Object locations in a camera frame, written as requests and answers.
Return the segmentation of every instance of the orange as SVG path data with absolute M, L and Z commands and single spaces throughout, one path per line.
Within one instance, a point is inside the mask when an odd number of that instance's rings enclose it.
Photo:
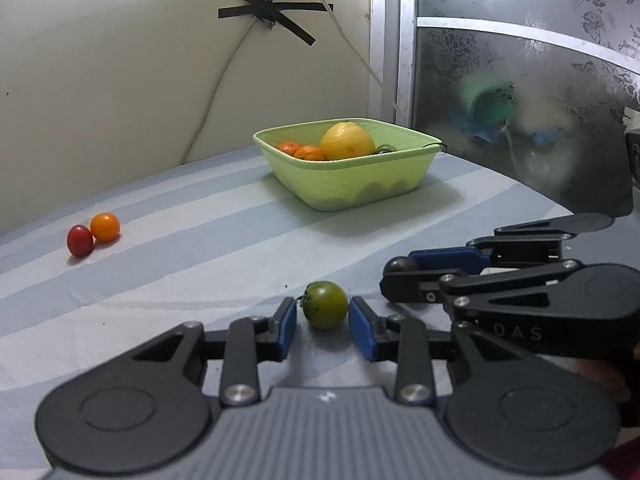
M 320 148 L 309 145 L 302 146 L 302 148 L 297 150 L 293 156 L 295 158 L 301 158 L 302 160 L 326 160 L 326 157 Z
M 100 243 L 114 241 L 120 234 L 120 221 L 113 213 L 100 213 L 91 219 L 91 234 Z
M 327 160 L 343 160 L 355 156 L 371 155 L 376 151 L 373 137 L 356 123 L 334 124 L 322 137 L 320 148 Z
M 295 140 L 285 140 L 276 146 L 278 150 L 287 155 L 294 156 L 296 151 L 302 148 L 302 144 L 296 142 Z

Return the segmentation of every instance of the dark red cloth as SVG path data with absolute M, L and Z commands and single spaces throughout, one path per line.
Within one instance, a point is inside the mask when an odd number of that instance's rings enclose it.
M 613 449 L 600 464 L 618 480 L 640 480 L 640 436 Z

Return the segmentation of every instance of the human hand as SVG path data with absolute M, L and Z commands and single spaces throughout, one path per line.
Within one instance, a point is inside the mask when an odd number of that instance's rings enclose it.
M 640 343 L 634 348 L 634 358 L 640 361 Z M 631 398 L 631 391 L 622 372 L 608 361 L 577 359 L 578 375 L 603 387 L 620 403 Z

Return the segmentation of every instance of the plastic basket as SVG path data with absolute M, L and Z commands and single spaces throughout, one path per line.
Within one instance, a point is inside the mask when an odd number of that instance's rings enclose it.
M 367 130 L 376 142 L 398 151 L 346 160 L 299 160 L 274 146 L 285 140 L 318 146 L 325 132 L 340 121 Z M 292 124 L 254 134 L 277 179 L 300 200 L 319 211 L 336 211 L 414 190 L 441 150 L 439 139 L 372 119 L 342 119 Z

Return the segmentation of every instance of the striped tablecloth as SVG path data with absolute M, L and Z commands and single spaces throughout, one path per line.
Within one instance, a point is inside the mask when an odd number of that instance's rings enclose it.
M 66 232 L 113 211 L 116 243 L 82 262 Z M 66 207 L 0 238 L 0 479 L 37 478 L 47 468 L 33 416 L 63 381 L 185 320 L 224 328 L 270 314 L 284 296 L 318 279 L 339 283 L 380 313 L 385 262 L 418 248 L 462 245 L 498 225 L 566 214 L 510 178 L 439 155 L 418 190 L 334 213 L 293 197 L 255 148 L 123 186 Z M 404 306 L 447 329 L 441 306 Z M 395 365 L 368 364 L 345 326 L 310 332 L 300 316 L 290 357 L 260 365 L 273 384 L 392 384 Z M 215 393 L 211 364 L 205 391 Z M 450 390 L 436 367 L 439 394 Z

